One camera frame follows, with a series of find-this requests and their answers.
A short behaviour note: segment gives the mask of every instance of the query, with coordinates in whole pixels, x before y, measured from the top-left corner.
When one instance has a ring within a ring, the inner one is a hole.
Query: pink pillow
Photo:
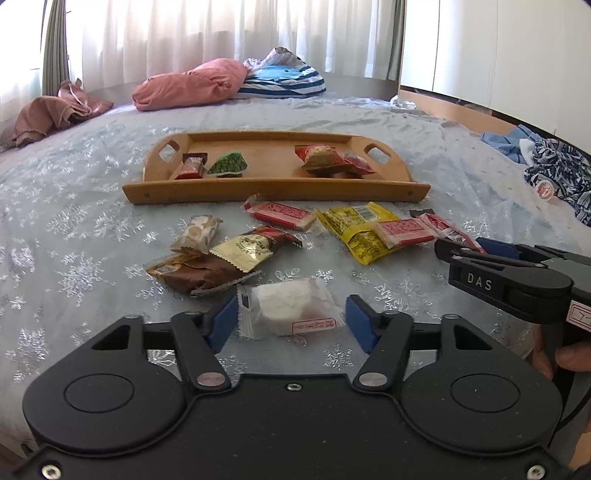
[[[215,59],[184,73],[164,73],[138,85],[132,98],[138,110],[221,102],[244,83],[246,67],[237,60]]]

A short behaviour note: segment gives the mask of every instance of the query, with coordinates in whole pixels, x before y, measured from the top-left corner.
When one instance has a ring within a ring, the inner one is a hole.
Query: white wardrobe door
[[[563,1],[498,0],[491,108],[550,133],[564,69]]]
[[[556,135],[591,154],[591,7],[563,0],[564,67]]]
[[[439,0],[407,0],[400,84],[433,89]]]
[[[497,0],[440,0],[433,90],[490,106],[497,41]]]

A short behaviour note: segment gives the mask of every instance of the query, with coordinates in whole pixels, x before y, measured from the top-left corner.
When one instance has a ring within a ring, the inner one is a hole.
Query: yellow snack package
[[[331,208],[325,212],[317,210],[316,215],[322,225],[338,236],[355,260],[363,265],[369,265],[378,258],[399,250],[388,248],[372,229],[375,222],[400,220],[400,217],[377,203]]]

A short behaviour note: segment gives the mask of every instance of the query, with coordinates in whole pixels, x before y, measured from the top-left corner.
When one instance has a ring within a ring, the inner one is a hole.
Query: hand
[[[552,380],[554,369],[552,362],[544,352],[545,340],[540,325],[534,326],[534,350],[531,356],[532,366]],[[564,346],[556,350],[556,363],[558,366],[573,372],[591,372],[591,342],[580,342],[574,345]],[[587,425],[586,432],[591,432],[591,423]]]

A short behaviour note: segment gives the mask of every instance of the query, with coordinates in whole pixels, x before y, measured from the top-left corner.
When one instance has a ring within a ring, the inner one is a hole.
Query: bed sheet
[[[417,181],[433,186],[420,205],[383,205],[401,216],[433,208],[473,236],[545,243],[590,252],[588,231],[566,204],[536,199],[522,170],[457,124],[363,99],[233,100],[161,112],[121,107],[71,131],[0,154],[0,442],[18,450],[33,439],[21,411],[27,385],[77,345],[128,313],[148,322],[206,309],[157,283],[142,265],[167,253],[192,215],[224,223],[217,240],[258,222],[238,203],[134,206],[121,185],[139,180],[150,148],[188,130],[276,129],[366,135],[390,145]],[[339,202],[293,202],[325,209]],[[522,355],[524,322],[447,285],[447,265],[431,244],[409,247],[364,267],[326,233],[300,234],[302,249],[282,249],[257,282],[318,277],[339,304],[360,294],[377,310],[417,321],[458,313]],[[170,351],[150,360],[174,369]],[[235,381],[242,372],[355,375],[366,355],[346,328],[268,340],[236,332],[218,355]],[[432,361],[411,357],[409,371]]]

